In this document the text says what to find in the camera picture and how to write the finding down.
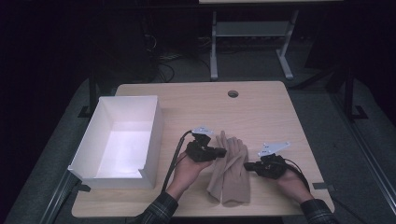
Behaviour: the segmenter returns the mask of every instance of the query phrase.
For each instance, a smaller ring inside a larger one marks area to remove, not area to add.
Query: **white box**
[[[162,135],[157,96],[100,97],[68,170],[92,189],[153,189]]]

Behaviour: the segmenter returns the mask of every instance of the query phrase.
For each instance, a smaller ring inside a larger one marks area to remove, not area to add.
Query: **pair of gloves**
[[[248,162],[248,148],[235,137],[227,139],[225,132],[216,136],[219,146],[227,150],[224,158],[217,158],[207,191],[223,205],[250,202],[250,182],[244,163]]]

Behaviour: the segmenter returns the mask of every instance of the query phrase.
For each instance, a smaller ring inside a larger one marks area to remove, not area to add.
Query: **background table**
[[[232,98],[229,91],[239,95]],[[164,117],[163,141],[155,189],[92,189],[80,191],[72,213],[75,217],[133,217],[142,213],[160,194],[164,177],[177,143],[184,132],[205,125],[219,134],[236,136],[248,148],[249,160],[258,161],[263,143],[289,141],[278,154],[295,161],[303,170],[314,197],[333,210],[326,189],[314,189],[323,182],[289,95],[282,82],[207,82],[121,85],[118,96],[158,95]],[[217,147],[215,135],[210,146]],[[188,135],[185,144],[192,140]],[[250,173],[251,202],[225,207],[216,202],[206,187],[213,166],[203,170],[179,201],[175,217],[286,216],[301,214],[297,203],[284,197],[276,186]]]

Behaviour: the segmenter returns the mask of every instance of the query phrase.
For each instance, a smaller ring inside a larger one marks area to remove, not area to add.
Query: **dark plaid shirt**
[[[177,201],[166,192],[148,206],[144,213],[134,219],[138,224],[168,223],[178,207]],[[319,199],[309,200],[301,204],[309,224],[337,224],[334,215],[325,202]]]

